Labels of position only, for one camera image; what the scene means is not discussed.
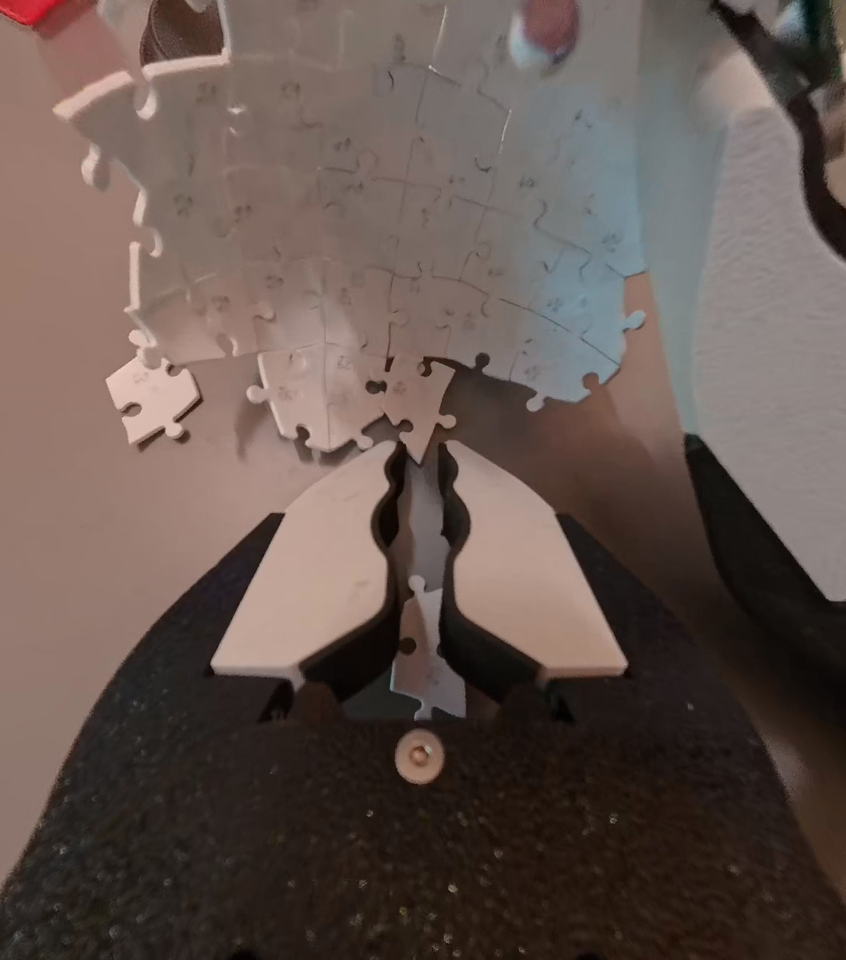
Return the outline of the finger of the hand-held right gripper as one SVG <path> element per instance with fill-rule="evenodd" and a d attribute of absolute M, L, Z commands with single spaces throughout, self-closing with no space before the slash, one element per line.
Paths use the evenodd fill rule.
<path fill-rule="evenodd" d="M 814 585 L 846 602 L 846 208 L 813 102 L 715 2 L 645 2 L 637 195 L 669 381 Z"/>

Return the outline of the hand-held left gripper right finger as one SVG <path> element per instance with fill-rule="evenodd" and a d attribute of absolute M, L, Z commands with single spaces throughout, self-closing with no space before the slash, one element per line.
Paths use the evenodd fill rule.
<path fill-rule="evenodd" d="M 465 683 L 513 690 L 623 676 L 629 663 L 554 508 L 461 442 L 438 449 L 449 546 L 439 630 Z"/>

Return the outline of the small red plastic block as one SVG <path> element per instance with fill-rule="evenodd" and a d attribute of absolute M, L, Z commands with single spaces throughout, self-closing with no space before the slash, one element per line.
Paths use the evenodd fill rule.
<path fill-rule="evenodd" d="M 96 1 L 0 1 L 0 15 L 52 39 L 87 14 L 96 12 Z"/>

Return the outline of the partly built puzzle ball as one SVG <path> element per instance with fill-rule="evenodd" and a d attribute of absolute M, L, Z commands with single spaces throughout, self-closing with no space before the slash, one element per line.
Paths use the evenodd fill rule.
<path fill-rule="evenodd" d="M 644 2 L 217 2 L 219 54 L 58 102 L 84 180 L 137 188 L 136 358 L 249 355 L 249 402 L 312 450 L 371 446 L 397 354 L 580 402 L 622 364 L 645 270 Z"/>

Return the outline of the black round ball stand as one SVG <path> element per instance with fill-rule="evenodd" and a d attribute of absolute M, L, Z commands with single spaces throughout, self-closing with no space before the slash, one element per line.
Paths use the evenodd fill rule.
<path fill-rule="evenodd" d="M 225 46 L 217 1 L 200 9 L 187 1 L 151 1 L 144 22 L 141 66 L 222 53 Z"/>

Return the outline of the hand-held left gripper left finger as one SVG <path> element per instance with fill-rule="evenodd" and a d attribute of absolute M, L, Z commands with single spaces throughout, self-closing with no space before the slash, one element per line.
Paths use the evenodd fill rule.
<path fill-rule="evenodd" d="M 390 666 L 401 443 L 377 443 L 301 493 L 275 533 L 212 657 L 213 674 L 321 683 L 338 700 Z"/>

